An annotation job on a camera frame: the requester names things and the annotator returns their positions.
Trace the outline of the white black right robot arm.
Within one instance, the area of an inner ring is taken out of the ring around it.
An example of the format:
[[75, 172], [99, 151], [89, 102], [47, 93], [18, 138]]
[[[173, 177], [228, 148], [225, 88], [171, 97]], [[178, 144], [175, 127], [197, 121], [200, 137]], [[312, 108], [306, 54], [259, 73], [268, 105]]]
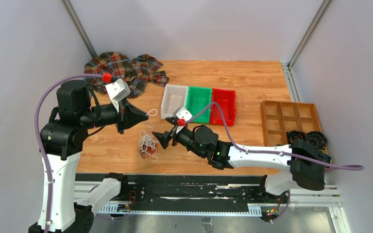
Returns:
[[176, 125], [173, 117], [168, 117], [167, 121], [173, 125], [169, 132], [153, 132], [164, 149], [180, 144], [219, 170], [239, 167], [279, 170], [263, 176], [260, 182], [258, 196], [264, 202], [271, 202], [291, 189], [322, 191], [325, 187], [325, 156], [303, 140], [295, 139], [291, 144], [275, 147], [251, 147], [221, 141], [218, 134], [205, 125], [190, 130], [187, 126]]

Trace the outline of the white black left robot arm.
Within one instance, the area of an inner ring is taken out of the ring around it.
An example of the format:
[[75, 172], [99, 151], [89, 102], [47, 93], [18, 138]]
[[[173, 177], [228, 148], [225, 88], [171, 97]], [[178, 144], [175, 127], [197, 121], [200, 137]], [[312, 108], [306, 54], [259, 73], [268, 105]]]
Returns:
[[98, 211], [112, 198], [129, 199], [126, 175], [108, 173], [101, 184], [74, 201], [76, 169], [89, 129], [115, 125], [119, 133], [148, 119], [127, 100], [128, 84], [118, 79], [106, 86], [109, 104], [91, 105], [96, 97], [85, 75], [65, 78], [52, 86], [58, 105], [48, 123], [34, 129], [44, 165], [44, 191], [40, 217], [31, 233], [87, 233]]

